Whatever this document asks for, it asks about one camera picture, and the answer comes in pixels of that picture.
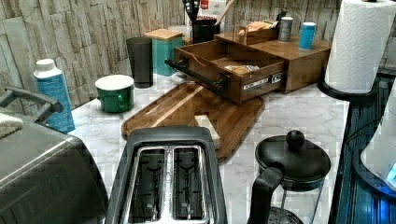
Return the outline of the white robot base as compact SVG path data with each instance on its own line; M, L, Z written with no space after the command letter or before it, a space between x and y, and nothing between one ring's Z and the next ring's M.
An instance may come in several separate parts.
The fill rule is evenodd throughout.
M392 200L396 197L396 90L392 85L384 115L354 164L360 178Z

